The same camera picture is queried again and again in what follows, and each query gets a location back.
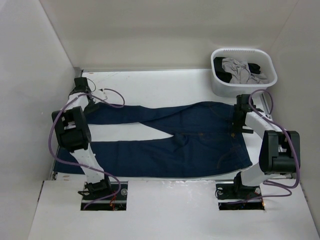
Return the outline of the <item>dark blue denim trousers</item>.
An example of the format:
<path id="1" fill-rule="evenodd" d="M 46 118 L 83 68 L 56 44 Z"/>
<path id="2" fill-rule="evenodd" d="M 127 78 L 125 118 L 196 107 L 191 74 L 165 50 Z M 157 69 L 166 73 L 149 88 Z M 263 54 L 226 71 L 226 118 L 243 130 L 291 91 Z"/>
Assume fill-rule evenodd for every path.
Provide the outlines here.
<path id="1" fill-rule="evenodd" d="M 252 165 L 244 137 L 233 131 L 234 108 L 204 101 L 191 105 L 113 108 L 99 104 L 86 115 L 91 125 L 141 123 L 168 138 L 93 142 L 99 165 L 117 177 L 201 178 Z"/>

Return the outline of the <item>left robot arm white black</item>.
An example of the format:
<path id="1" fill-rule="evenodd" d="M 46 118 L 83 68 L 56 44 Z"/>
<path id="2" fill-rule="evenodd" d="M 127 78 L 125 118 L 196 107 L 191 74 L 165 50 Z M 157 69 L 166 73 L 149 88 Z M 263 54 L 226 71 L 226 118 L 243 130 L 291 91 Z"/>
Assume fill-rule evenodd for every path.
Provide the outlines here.
<path id="1" fill-rule="evenodd" d="M 51 114 L 55 123 L 53 131 L 59 147 L 75 159 L 73 165 L 80 167 L 86 176 L 84 190 L 79 194 L 91 200 L 105 200 L 112 195 L 112 186 L 91 148 L 92 136 L 85 116 L 88 108 L 95 104 L 92 90 L 86 77 L 76 77 L 74 83 L 67 106 Z"/>

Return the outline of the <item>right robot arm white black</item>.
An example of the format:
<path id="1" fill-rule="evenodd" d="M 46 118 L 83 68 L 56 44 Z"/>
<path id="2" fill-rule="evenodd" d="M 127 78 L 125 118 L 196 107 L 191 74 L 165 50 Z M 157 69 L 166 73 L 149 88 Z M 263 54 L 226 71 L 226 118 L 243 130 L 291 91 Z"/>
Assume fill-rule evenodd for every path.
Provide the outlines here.
<path id="1" fill-rule="evenodd" d="M 271 120 L 267 114 L 255 107 L 251 94 L 236 97 L 232 130 L 236 133 L 256 133 L 262 140 L 258 163 L 240 171 L 233 180 L 232 192 L 238 199 L 248 201 L 262 199 L 255 190 L 264 184 L 279 187 L 290 196 L 300 181 L 300 135 L 289 131 Z M 277 183 L 271 179 L 279 175 L 295 174 L 293 185 Z"/>

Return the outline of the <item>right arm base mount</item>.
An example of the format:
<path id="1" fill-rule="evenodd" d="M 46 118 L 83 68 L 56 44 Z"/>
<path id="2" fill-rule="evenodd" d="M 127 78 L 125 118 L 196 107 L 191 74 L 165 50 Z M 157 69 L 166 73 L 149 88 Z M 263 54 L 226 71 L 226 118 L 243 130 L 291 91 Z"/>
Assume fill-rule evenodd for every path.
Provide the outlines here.
<path id="1" fill-rule="evenodd" d="M 264 211 L 263 200 L 255 199 L 261 196 L 261 189 L 258 186 L 240 186 L 237 189 L 233 183 L 216 184 L 215 197 L 220 211 Z"/>

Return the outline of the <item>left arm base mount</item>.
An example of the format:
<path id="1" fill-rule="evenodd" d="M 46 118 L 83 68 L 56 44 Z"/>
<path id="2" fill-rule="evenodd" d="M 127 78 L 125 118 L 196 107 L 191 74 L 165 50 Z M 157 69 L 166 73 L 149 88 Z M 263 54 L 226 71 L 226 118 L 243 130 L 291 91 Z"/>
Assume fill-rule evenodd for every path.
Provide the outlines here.
<path id="1" fill-rule="evenodd" d="M 120 191 L 117 182 L 86 183 L 84 189 L 77 193 L 81 195 L 81 211 L 125 211 L 127 209 L 128 182 L 121 182 Z"/>

